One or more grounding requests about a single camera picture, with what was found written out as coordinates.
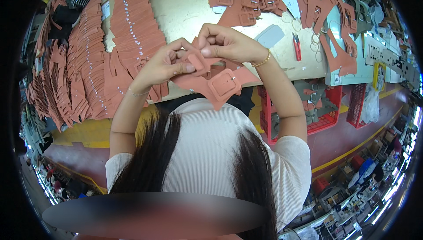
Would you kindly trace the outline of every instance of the woman's right hand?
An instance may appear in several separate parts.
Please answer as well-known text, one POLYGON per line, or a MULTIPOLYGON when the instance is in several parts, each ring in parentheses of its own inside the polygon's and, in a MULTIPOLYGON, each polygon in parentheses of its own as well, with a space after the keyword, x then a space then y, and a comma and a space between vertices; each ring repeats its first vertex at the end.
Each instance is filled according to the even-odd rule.
POLYGON ((256 40, 216 24, 203 24, 198 34, 198 46, 204 57, 222 57, 236 62, 260 63, 269 52, 256 40))

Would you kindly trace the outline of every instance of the white plastic bag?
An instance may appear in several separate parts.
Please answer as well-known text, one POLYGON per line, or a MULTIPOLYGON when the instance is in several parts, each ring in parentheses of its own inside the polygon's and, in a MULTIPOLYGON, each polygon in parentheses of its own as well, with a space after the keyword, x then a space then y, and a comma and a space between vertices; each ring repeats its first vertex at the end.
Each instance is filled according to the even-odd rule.
POLYGON ((311 227, 304 228, 301 232, 296 235, 294 232, 290 232, 283 236, 284 240, 319 240, 319 235, 316 230, 311 227))
POLYGON ((364 123, 377 122, 379 120, 379 92, 373 89, 372 84, 366 86, 366 93, 361 111, 360 121, 364 123))

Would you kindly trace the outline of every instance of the woman's left hand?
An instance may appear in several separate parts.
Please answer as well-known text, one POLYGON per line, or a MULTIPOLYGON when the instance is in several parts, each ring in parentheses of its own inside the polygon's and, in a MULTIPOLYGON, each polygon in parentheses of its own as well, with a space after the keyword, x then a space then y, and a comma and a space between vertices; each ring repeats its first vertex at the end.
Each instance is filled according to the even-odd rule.
POLYGON ((161 47, 135 77, 131 90, 135 94, 144 93, 151 86, 162 84, 176 75, 194 72, 195 68, 191 63, 176 63, 190 49, 195 48, 185 38, 161 47))

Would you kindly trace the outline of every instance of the white ribbed shirt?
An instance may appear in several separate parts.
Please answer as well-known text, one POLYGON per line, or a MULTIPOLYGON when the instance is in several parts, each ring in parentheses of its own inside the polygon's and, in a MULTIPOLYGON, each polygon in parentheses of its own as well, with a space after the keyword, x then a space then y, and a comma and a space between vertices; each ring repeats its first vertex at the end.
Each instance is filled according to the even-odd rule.
MULTIPOLYGON (((198 98, 179 106, 181 131, 163 185, 164 192, 210 194, 235 198, 233 187, 235 151, 239 132, 260 134, 239 109, 225 103, 215 111, 198 98)), ((269 153, 277 216, 277 230, 302 210, 311 183, 310 149, 294 136, 282 137, 269 153)), ((133 156, 119 153, 106 162, 108 190, 133 156)))

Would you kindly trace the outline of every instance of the long black hair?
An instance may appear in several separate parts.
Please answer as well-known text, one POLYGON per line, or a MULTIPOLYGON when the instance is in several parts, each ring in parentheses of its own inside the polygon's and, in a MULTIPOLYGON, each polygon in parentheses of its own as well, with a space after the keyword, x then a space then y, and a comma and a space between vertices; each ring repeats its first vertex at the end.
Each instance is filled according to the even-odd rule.
MULTIPOLYGON (((181 130, 181 117, 159 111, 146 120, 133 158, 116 178, 110 194, 162 191, 166 169, 181 130)), ((271 219, 261 227, 238 233, 244 240, 276 240, 276 207, 269 155, 252 131, 239 133, 234 163, 236 197, 267 208, 271 219)))

